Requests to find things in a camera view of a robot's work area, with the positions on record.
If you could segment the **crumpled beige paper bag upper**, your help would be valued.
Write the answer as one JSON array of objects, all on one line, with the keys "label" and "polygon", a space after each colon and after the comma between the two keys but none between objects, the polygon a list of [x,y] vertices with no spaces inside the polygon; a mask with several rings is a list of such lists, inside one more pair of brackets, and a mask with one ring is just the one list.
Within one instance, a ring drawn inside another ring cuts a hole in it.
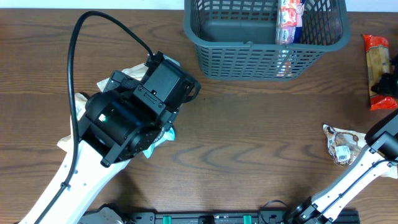
[{"label": "crumpled beige paper bag upper", "polygon": [[[147,70],[148,67],[145,66],[144,63],[141,63],[131,68],[125,68],[122,70],[122,72],[125,73],[127,76],[130,76],[132,78],[135,78],[136,80],[141,81]],[[101,92],[104,92],[104,89],[108,81],[109,78],[106,78],[104,80],[99,81],[96,84]]]}]

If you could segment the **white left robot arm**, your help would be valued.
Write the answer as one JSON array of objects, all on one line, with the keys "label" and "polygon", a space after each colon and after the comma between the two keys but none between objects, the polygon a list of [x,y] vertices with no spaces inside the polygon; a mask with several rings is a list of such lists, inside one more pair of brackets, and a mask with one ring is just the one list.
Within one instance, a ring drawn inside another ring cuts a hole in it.
[{"label": "white left robot arm", "polygon": [[23,222],[77,223],[132,158],[150,157],[159,144],[174,140],[178,112],[200,88],[162,53],[146,63],[139,80],[114,71],[103,91],[72,108],[71,134],[58,144],[66,156]]}]

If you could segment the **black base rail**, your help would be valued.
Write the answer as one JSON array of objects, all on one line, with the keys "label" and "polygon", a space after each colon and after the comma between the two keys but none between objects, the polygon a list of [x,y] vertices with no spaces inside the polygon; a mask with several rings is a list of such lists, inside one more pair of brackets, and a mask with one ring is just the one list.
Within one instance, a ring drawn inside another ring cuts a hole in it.
[{"label": "black base rail", "polygon": [[265,224],[283,223],[282,209],[231,213],[123,213],[114,203],[86,212],[78,224]]}]

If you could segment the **Kleenex tissue multipack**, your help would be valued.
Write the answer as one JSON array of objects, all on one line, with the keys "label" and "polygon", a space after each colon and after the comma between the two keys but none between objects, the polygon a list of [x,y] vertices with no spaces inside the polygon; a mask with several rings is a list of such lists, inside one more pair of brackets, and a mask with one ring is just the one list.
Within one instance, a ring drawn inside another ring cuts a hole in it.
[{"label": "Kleenex tissue multipack", "polygon": [[[302,35],[302,17],[305,11],[305,0],[278,1],[275,43],[286,47],[298,44]],[[293,61],[296,60],[293,50],[282,49],[277,56],[277,76],[289,77]]]}]

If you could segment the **teal snack packet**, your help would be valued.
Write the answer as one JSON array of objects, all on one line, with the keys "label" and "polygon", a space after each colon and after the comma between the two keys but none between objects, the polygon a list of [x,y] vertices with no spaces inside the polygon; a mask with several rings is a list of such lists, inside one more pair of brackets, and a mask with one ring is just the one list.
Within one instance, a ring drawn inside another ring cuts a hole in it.
[{"label": "teal snack packet", "polygon": [[174,128],[171,127],[168,131],[166,131],[164,128],[162,129],[161,133],[156,137],[154,142],[146,149],[143,151],[144,155],[146,158],[150,158],[152,153],[154,152],[154,149],[162,144],[165,141],[174,141],[175,140],[175,131]]}]

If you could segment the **crumpled beige paper bag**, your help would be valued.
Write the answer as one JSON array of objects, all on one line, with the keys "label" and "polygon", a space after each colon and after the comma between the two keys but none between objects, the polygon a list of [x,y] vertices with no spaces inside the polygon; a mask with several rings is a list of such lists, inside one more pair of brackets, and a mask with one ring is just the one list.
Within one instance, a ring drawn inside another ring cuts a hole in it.
[{"label": "crumpled beige paper bag", "polygon": [[[78,121],[81,119],[84,112],[86,111],[85,105],[86,105],[87,101],[88,101],[87,97],[85,97],[83,94],[75,93],[76,118]],[[64,138],[61,138],[57,143],[57,146],[60,149],[64,150],[65,152],[71,152],[73,150],[72,123],[70,123],[70,130],[71,130],[71,134],[68,136],[65,136]]]},{"label": "crumpled beige paper bag", "polygon": [[[130,76],[132,78],[135,78],[136,80],[141,81],[147,70],[148,67],[145,66],[144,63],[141,63],[131,68],[125,68],[122,70],[122,72],[125,73],[127,76]],[[96,84],[101,92],[104,92],[104,89],[108,81],[109,78],[106,78],[104,80],[99,81]]]}]

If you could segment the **spaghetti packet with red ends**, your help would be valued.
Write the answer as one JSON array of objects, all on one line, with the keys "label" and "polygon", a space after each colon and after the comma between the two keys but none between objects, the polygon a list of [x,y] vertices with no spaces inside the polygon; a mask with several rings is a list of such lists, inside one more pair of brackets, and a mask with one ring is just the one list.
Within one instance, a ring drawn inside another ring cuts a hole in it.
[{"label": "spaghetti packet with red ends", "polygon": [[371,110],[397,109],[397,100],[393,96],[378,95],[371,91],[371,87],[379,82],[383,73],[391,73],[389,42],[385,37],[371,34],[363,34],[363,39]]}]

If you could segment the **beige printed snack bag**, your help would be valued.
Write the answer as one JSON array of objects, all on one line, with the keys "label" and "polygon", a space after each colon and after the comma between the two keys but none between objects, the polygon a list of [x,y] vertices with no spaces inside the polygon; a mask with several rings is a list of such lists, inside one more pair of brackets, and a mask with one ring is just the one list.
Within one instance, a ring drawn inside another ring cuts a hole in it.
[{"label": "beige printed snack bag", "polygon": [[328,153],[333,162],[341,167],[350,166],[365,148],[365,134],[352,130],[323,125],[327,138]]}]

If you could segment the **crumpled beige paper bag lower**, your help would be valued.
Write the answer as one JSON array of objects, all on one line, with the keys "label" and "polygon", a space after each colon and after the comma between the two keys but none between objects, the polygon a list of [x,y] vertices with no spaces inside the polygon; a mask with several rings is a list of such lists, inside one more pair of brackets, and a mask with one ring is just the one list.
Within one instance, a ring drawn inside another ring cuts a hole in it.
[{"label": "crumpled beige paper bag lower", "polygon": [[[75,93],[76,118],[78,121],[81,119],[84,112],[86,111],[85,105],[86,105],[87,101],[88,101],[87,97],[85,97],[83,94]],[[65,136],[64,138],[61,138],[57,143],[57,146],[60,149],[64,150],[65,152],[71,152],[73,150],[72,123],[70,123],[70,130],[71,130],[71,134],[68,136]]]}]

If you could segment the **grey plastic lattice basket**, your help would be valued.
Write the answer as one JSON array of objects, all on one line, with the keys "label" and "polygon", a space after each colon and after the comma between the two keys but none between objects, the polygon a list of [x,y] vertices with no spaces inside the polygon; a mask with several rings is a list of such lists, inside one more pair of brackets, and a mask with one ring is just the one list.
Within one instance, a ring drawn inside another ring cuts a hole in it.
[{"label": "grey plastic lattice basket", "polygon": [[278,2],[185,0],[184,31],[216,80],[292,80],[350,36],[344,0],[305,1],[297,43],[275,42]]}]

